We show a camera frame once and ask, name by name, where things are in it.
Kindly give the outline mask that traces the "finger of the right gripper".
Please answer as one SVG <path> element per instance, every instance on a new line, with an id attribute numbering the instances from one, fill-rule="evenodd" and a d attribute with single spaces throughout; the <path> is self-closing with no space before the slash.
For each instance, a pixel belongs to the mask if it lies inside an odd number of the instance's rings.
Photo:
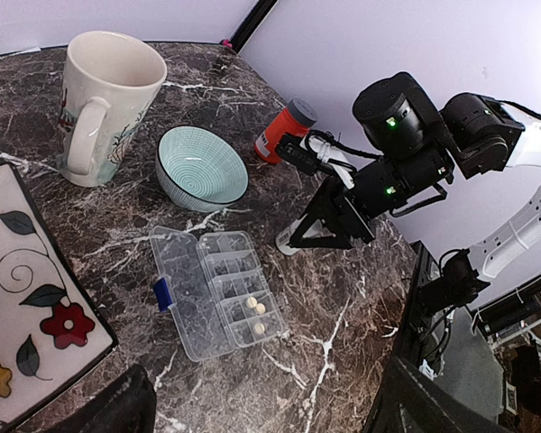
<path id="1" fill-rule="evenodd" d="M 340 216 L 342 215 L 341 192 L 342 182 L 335 177 L 325 179 L 316 194 L 305 208 L 302 220 L 298 226 L 305 229 L 304 235 L 309 234 L 310 227 L 320 221 L 332 235 L 343 233 Z"/>
<path id="2" fill-rule="evenodd" d="M 289 245 L 298 249 L 305 248 L 330 248 L 330 249 L 351 249 L 353 246 L 333 246 L 335 235 L 332 235 L 326 228 L 322 227 L 320 233 L 314 237 L 302 238 L 305 229 L 297 228 L 295 234 L 290 238 Z"/>

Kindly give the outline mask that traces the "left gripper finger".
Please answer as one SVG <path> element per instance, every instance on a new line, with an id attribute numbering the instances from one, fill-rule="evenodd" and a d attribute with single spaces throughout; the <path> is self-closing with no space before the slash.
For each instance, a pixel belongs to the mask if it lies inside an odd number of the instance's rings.
<path id="1" fill-rule="evenodd" d="M 92 401 L 48 432 L 154 431 L 156 392 L 146 370 L 132 365 Z"/>

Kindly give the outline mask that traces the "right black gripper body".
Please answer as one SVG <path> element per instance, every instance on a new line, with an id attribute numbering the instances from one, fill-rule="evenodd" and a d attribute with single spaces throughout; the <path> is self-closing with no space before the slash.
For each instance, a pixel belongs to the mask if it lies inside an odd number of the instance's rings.
<path id="1" fill-rule="evenodd" d="M 331 181 L 331 203 L 335 221 L 331 233 L 335 235 L 333 246 L 353 246 L 354 240 L 369 244 L 375 239 L 371 219 L 364 216 L 345 193 L 340 180 Z"/>

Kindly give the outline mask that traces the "small white pill bottle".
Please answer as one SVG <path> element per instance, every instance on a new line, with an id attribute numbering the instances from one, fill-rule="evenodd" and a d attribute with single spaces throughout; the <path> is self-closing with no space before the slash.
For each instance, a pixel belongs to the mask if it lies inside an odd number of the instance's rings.
<path id="1" fill-rule="evenodd" d="M 298 226 L 301 224 L 302 219 L 299 218 L 292 222 L 287 228 L 281 231 L 275 238 L 275 245 L 281 253 L 287 256 L 292 256 L 299 251 L 296 247 L 289 245 L 290 238 L 295 234 Z M 322 230 L 322 224 L 320 221 L 316 221 L 306 232 L 302 235 L 302 238 L 314 237 Z"/>

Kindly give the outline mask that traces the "orange bottle grey cap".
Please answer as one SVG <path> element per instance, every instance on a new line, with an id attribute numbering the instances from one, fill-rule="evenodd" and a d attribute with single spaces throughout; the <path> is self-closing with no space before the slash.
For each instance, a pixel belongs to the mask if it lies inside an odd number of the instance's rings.
<path id="1" fill-rule="evenodd" d="M 316 110 L 307 102 L 293 97 L 254 142 L 254 150 L 265 162 L 278 164 L 276 147 L 284 134 L 304 137 L 317 121 Z"/>

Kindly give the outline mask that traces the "clear plastic pill organizer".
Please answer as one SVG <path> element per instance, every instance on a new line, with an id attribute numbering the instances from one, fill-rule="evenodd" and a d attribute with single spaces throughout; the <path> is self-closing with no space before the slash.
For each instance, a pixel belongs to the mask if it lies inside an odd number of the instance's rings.
<path id="1" fill-rule="evenodd" d="M 159 310 L 172 315 L 191 361 L 227 355 L 285 331 L 280 308 L 246 232 L 195 237 L 155 226 L 150 241 L 159 274 L 153 285 Z M 250 297 L 265 305 L 264 314 L 246 306 Z M 256 323 L 266 327 L 264 335 L 254 334 Z"/>

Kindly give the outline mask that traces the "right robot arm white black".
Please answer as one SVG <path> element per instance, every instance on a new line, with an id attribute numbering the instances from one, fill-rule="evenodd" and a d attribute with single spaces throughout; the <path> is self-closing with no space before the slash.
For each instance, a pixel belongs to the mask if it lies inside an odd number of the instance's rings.
<path id="1" fill-rule="evenodd" d="M 279 250 L 349 249 L 375 237 L 374 218 L 405 216 L 410 199 L 426 189 L 446 199 L 454 170 L 465 178 L 517 166 L 541 167 L 541 115 L 514 102 L 473 93 L 437 108 L 407 72 L 379 80 L 353 103 L 353 116 L 373 146 L 368 164 L 356 169 L 349 149 L 331 134 L 312 130 L 284 134 L 280 157 L 299 171 L 322 171 L 326 179 L 301 217 L 276 237 Z M 475 300 L 496 276 L 541 240 L 541 185 L 533 197 L 494 233 L 439 261 L 439 276 L 419 298 L 427 315 Z"/>

